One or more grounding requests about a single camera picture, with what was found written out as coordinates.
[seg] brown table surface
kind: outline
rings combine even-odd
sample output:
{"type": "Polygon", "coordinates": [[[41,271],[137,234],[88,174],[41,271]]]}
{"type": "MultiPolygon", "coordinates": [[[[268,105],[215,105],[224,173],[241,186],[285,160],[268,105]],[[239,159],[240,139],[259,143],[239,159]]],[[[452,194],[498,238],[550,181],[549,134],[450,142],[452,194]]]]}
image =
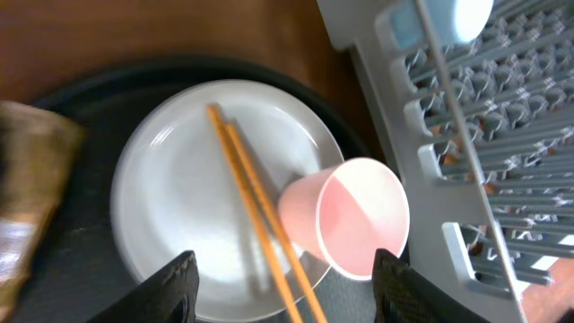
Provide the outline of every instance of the brown table surface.
{"type": "MultiPolygon", "coordinates": [[[[0,52],[0,98],[22,102],[134,59],[208,54],[257,62],[325,97],[383,158],[350,60],[331,48],[314,0],[7,0],[0,52]]],[[[531,322],[556,321],[574,306],[574,264],[560,260],[552,272],[553,287],[525,292],[531,322]]]]}

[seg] round black tray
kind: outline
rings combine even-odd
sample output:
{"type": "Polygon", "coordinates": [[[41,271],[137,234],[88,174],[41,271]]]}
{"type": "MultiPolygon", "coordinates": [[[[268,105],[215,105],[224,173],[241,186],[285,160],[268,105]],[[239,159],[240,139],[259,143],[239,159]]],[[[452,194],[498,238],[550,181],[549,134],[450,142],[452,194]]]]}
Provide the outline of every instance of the round black tray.
{"type": "MultiPolygon", "coordinates": [[[[325,122],[345,158],[369,156],[366,145],[329,104],[289,77],[259,65],[217,57],[170,57],[111,68],[74,83],[34,106],[65,115],[88,130],[65,198],[24,287],[13,322],[82,322],[135,287],[117,253],[109,220],[109,193],[129,136],[155,107],[190,86],[221,79],[267,83],[297,97],[325,122]]],[[[334,322],[372,322],[370,284],[331,271],[317,288],[334,322]]],[[[310,313],[304,301],[302,315],[310,313]]],[[[287,322],[284,313],[268,322],[287,322]]]]}

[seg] wire rack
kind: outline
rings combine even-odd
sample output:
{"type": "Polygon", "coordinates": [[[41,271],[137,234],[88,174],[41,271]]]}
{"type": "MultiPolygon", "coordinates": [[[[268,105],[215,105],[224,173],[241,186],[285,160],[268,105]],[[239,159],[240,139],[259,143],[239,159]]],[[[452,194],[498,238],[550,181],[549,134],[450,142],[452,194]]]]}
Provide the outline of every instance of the wire rack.
{"type": "Polygon", "coordinates": [[[529,284],[573,258],[574,20],[564,0],[495,1],[482,34],[398,49],[401,3],[319,0],[350,50],[379,141],[411,207],[412,266],[490,321],[520,322],[529,284]]]}

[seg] white plate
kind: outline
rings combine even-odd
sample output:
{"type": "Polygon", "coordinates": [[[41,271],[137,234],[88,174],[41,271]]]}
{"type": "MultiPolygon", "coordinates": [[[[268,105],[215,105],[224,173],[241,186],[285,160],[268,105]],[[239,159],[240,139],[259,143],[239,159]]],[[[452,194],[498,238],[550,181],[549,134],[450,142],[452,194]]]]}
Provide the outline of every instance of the white plate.
{"type": "MultiPolygon", "coordinates": [[[[212,102],[239,126],[275,202],[295,179],[343,161],[326,126],[290,94],[248,81],[204,83],[165,101],[132,134],[114,175],[114,235],[140,282],[192,249],[200,319],[263,319],[284,306],[207,117],[212,102]]],[[[274,246],[282,255],[276,240],[274,246]]],[[[318,284],[328,265],[299,253],[318,284]]],[[[286,258],[282,264],[299,298],[286,258]]]]}

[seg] orange chopstick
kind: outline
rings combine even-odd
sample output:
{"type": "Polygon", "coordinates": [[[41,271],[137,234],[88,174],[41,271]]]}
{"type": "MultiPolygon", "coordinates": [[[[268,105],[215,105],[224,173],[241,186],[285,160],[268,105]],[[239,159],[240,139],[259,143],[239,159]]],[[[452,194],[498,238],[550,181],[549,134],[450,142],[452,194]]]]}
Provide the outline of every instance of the orange chopstick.
{"type": "Polygon", "coordinates": [[[215,106],[210,106],[208,113],[213,127],[217,131],[217,136],[219,137],[219,141],[222,144],[223,151],[225,152],[225,157],[228,164],[230,165],[231,172],[233,173],[235,184],[239,189],[241,199],[243,200],[243,203],[245,204],[245,207],[248,211],[249,219],[255,228],[255,232],[259,238],[261,247],[263,248],[265,258],[267,259],[267,264],[271,268],[271,273],[273,274],[277,288],[281,293],[285,307],[287,308],[293,323],[302,323],[303,320],[301,319],[299,310],[297,310],[297,304],[295,304],[295,300],[293,299],[293,295],[289,289],[289,285],[287,284],[287,279],[285,279],[285,275],[281,269],[279,258],[277,255],[275,255],[273,246],[271,245],[271,240],[269,239],[269,236],[267,236],[265,226],[259,218],[257,204],[251,194],[249,183],[240,169],[240,160],[237,158],[237,155],[234,152],[233,145],[230,142],[228,134],[225,130],[222,116],[215,106]]]}
{"type": "Polygon", "coordinates": [[[269,195],[267,195],[267,192],[265,191],[263,185],[261,184],[261,179],[259,179],[255,167],[253,166],[253,162],[249,158],[248,151],[245,148],[245,145],[241,142],[237,129],[232,124],[226,125],[226,129],[231,139],[231,142],[233,143],[233,147],[235,148],[235,151],[237,152],[239,159],[241,160],[243,169],[245,170],[245,173],[248,176],[249,183],[253,187],[255,196],[259,201],[261,208],[263,209],[263,213],[265,214],[267,221],[269,222],[269,224],[271,224],[271,228],[273,229],[275,235],[279,239],[279,242],[283,247],[283,251],[287,256],[287,259],[289,259],[289,263],[291,264],[293,272],[297,277],[299,286],[301,287],[303,293],[307,297],[307,301],[309,302],[309,306],[313,311],[315,319],[317,320],[318,323],[326,323],[325,313],[321,309],[321,304],[319,303],[317,296],[313,292],[313,287],[311,286],[311,283],[309,282],[309,279],[305,274],[305,269],[303,269],[303,266],[299,262],[299,258],[297,257],[295,250],[293,250],[293,246],[291,245],[291,241],[287,236],[287,232],[285,231],[283,225],[281,224],[281,221],[279,220],[279,216],[275,211],[273,202],[271,202],[271,198],[269,198],[269,195]]]}

